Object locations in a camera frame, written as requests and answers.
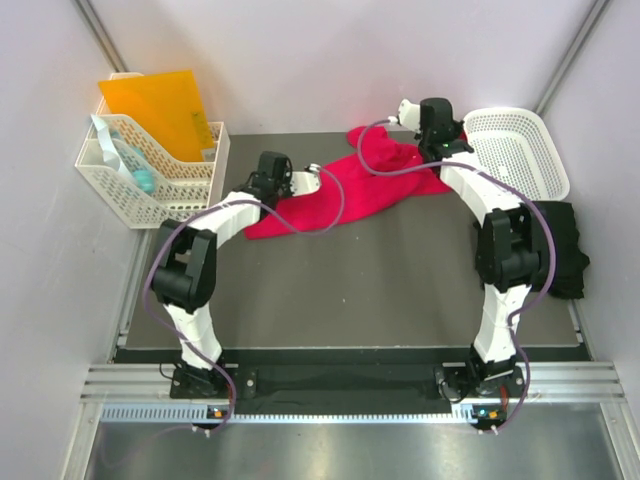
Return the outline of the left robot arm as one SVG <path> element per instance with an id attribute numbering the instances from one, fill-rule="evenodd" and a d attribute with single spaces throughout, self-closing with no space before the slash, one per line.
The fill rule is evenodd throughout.
<path id="1" fill-rule="evenodd" d="M 266 209 L 293 195 L 294 172 L 288 156 L 265 151 L 247 181 L 218 203 L 217 210 L 182 225 L 166 220 L 159 229 L 158 266 L 150 288 L 169 314 L 181 343 L 170 397 L 221 398 L 229 392 L 218 360 L 209 301 L 216 286 L 217 251 L 226 241 L 267 216 Z"/>

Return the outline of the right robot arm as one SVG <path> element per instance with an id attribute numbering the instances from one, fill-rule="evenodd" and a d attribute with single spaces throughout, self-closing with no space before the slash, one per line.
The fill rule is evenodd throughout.
<path id="1" fill-rule="evenodd" d="M 422 100 L 415 120 L 419 151 L 437 161 L 440 180 L 477 221 L 475 268 L 484 284 L 479 332 L 465 373 L 445 386 L 461 396 L 492 394 L 515 370 L 512 335 L 536 278 L 545 278 L 549 247 L 530 202 L 562 200 L 569 183 L 541 118 L 521 108 L 485 108 L 462 121 L 444 98 Z"/>

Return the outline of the red t shirt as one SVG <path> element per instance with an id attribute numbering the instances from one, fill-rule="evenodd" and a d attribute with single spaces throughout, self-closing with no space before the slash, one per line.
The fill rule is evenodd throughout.
<path id="1" fill-rule="evenodd" d="M 363 126 L 346 135 L 352 147 L 363 137 L 366 163 L 378 171 L 396 171 L 422 163 L 418 147 L 400 143 L 381 126 Z M 377 176 L 361 165 L 357 154 L 345 156 L 326 166 L 318 192 L 282 200 L 276 212 L 303 232 L 320 230 L 333 221 L 352 223 L 377 214 L 411 196 L 446 194 L 446 186 L 431 169 L 400 176 Z"/>

